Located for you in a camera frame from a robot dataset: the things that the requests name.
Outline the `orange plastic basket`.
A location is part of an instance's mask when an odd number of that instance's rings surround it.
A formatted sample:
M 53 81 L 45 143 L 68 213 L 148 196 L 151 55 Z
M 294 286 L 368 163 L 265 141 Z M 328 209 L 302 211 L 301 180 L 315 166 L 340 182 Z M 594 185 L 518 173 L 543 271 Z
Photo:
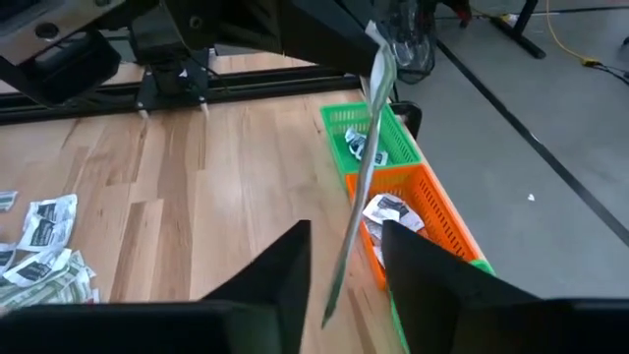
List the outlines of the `orange plastic basket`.
M 485 257 L 427 164 L 377 169 L 372 176 L 369 196 L 383 193 L 401 198 L 419 215 L 425 223 L 419 235 L 464 261 Z

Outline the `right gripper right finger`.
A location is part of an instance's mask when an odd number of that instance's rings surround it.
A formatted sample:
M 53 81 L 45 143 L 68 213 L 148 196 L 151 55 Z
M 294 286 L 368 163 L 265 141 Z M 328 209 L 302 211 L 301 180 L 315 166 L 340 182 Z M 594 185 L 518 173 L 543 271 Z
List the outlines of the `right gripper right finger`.
M 383 223 L 382 253 L 411 354 L 451 354 L 467 308 L 538 299 L 392 220 Z

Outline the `green plastic basket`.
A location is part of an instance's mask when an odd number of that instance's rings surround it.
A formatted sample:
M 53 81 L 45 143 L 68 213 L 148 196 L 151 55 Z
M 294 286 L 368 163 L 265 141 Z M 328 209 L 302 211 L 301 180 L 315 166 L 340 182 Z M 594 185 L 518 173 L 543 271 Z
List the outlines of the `green plastic basket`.
M 491 267 L 490 263 L 486 260 L 473 260 L 473 261 L 470 261 L 470 265 L 475 266 L 476 268 L 479 268 L 480 270 L 495 276 L 495 272 L 493 268 Z M 389 292 L 389 297 L 390 297 L 391 316 L 392 316 L 394 328 L 399 336 L 404 353 L 411 354 L 409 345 L 408 345 L 408 342 L 404 333 L 404 329 L 402 327 L 402 324 L 399 318 L 397 307 L 393 300 L 392 292 Z
M 325 105 L 320 108 L 320 114 L 338 175 L 344 181 L 347 174 L 360 169 L 360 160 L 348 149 L 345 132 L 348 128 L 364 135 L 369 132 L 371 117 L 367 105 L 363 102 Z M 406 126 L 393 113 L 390 104 L 382 110 L 377 150 L 388 153 L 386 167 L 421 161 L 415 140 L 407 134 Z

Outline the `black table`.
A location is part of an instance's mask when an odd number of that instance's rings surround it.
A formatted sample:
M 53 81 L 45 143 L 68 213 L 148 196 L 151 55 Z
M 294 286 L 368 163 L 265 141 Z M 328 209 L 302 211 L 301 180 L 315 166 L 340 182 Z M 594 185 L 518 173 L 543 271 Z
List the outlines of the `black table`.
M 524 30 L 535 12 L 539 0 L 526 0 L 521 12 L 517 15 L 514 25 L 510 25 L 505 15 L 498 17 L 491 16 L 489 21 L 503 34 L 513 40 L 518 46 L 524 49 L 532 57 L 536 59 L 544 59 L 546 53 L 536 46 L 532 41 L 524 36 Z

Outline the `black floor fan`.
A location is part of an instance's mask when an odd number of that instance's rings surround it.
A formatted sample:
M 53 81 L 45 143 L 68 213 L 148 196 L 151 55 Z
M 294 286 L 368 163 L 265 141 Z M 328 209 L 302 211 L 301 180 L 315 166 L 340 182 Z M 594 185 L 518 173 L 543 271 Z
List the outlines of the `black floor fan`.
M 435 57 L 435 2 L 390 0 L 386 27 L 397 60 L 398 79 L 414 85 L 431 74 Z

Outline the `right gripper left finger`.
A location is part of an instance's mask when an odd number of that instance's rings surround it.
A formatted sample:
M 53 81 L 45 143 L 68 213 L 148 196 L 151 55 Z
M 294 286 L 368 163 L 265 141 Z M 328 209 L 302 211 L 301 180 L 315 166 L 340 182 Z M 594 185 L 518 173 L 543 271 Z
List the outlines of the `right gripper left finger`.
M 300 220 L 203 299 L 220 328 L 211 354 L 300 354 L 311 288 L 312 227 Z

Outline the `pile of packets on table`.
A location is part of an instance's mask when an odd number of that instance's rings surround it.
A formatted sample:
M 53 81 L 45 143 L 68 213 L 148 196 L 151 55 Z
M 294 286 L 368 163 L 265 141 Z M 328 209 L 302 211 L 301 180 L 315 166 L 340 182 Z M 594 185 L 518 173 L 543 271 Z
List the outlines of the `pile of packets on table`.
M 86 264 L 80 251 L 73 251 L 60 270 L 30 287 L 0 287 L 0 308 L 15 309 L 41 304 L 99 303 L 100 292 L 91 287 L 96 273 Z

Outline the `person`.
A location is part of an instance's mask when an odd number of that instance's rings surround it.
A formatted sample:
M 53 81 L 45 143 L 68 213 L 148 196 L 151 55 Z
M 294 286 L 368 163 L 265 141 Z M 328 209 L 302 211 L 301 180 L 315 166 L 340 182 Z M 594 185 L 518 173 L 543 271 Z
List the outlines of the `person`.
M 456 14 L 460 20 L 460 28 L 466 28 L 473 19 L 470 0 L 439 0 L 439 2 Z

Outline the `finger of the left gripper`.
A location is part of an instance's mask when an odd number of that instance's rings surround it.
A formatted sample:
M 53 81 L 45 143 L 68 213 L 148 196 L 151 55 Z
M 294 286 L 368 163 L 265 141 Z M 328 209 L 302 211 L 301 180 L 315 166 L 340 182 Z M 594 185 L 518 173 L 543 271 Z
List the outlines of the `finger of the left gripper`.
M 374 19 L 372 0 L 281 0 L 282 49 L 291 57 L 366 77 L 378 50 L 366 34 Z

